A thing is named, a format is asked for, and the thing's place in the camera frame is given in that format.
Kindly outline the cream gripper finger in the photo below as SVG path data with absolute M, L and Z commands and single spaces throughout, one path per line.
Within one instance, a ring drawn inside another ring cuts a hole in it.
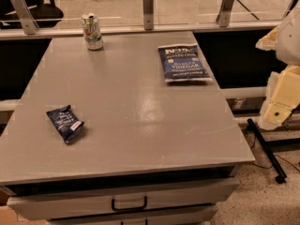
M 267 35 L 260 38 L 255 47 L 263 51 L 274 51 L 278 43 L 278 29 L 279 26 L 276 26 Z
M 287 66 L 272 72 L 266 87 L 258 125 L 265 130 L 280 127 L 300 104 L 300 67 Z

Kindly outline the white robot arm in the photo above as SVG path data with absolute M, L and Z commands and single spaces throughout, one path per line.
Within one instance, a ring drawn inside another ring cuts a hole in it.
M 279 26 L 260 38 L 255 47 L 274 50 L 277 60 L 287 65 L 280 73 L 270 74 L 258 119 L 260 128 L 273 130 L 300 104 L 300 8 L 295 7 Z

